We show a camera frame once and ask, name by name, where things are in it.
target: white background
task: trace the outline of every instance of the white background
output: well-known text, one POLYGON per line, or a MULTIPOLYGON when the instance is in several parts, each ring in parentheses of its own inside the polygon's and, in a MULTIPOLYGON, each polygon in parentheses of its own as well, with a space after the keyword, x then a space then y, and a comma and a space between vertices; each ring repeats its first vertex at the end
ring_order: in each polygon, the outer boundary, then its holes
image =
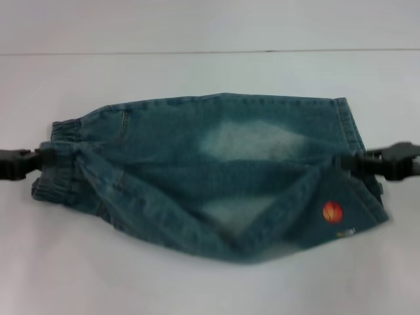
MULTIPOLYGON (((51 122, 106 104, 219 92, 345 96, 367 147, 420 144, 419 9, 415 0, 0 0, 0 148, 35 148, 51 122)), ((418 178, 384 182, 390 223, 238 266, 33 201, 37 176, 0 182, 1 314, 419 312, 418 178)))

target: orange circular patch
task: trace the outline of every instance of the orange circular patch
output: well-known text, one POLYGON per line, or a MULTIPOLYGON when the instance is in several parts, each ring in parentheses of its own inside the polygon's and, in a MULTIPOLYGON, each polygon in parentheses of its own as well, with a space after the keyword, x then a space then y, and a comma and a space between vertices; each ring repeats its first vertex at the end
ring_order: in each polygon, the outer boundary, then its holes
POLYGON ((322 211, 324 218, 329 223, 339 223, 343 220, 343 208, 335 201, 329 201, 322 211))

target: jeans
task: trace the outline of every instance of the jeans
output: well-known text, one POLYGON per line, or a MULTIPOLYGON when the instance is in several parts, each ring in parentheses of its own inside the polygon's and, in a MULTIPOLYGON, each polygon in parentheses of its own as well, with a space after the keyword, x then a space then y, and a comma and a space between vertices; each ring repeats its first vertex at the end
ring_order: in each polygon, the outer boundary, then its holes
POLYGON ((185 253, 261 261, 388 219, 344 98, 216 94, 100 108, 53 124, 35 200, 185 253))

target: black plastic clip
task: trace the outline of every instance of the black plastic clip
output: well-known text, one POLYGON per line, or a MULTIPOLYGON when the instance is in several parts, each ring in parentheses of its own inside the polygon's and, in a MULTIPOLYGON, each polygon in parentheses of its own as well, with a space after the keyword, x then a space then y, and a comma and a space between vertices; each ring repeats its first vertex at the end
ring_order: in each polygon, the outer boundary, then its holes
POLYGON ((369 150, 363 155, 341 158, 341 167, 354 175, 382 175, 387 180, 403 180, 420 175, 420 146, 399 142, 388 148, 369 150))
POLYGON ((0 180, 22 180, 45 162, 45 152, 35 150, 0 150, 0 180))

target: hem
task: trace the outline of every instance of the hem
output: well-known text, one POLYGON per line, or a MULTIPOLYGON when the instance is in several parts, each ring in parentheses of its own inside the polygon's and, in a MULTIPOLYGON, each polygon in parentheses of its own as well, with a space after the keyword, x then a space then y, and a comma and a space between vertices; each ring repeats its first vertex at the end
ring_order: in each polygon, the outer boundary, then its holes
MULTIPOLYGON (((365 152, 365 146, 362 142, 362 137, 357 129, 350 107, 345 98, 338 98, 338 114, 345 140, 351 152, 365 152)), ((363 204, 376 218, 377 222, 385 222, 389 220, 389 216, 383 209, 381 200, 382 188, 373 175, 366 175, 360 179, 350 177, 346 180, 350 184, 353 191, 363 201, 363 204)))

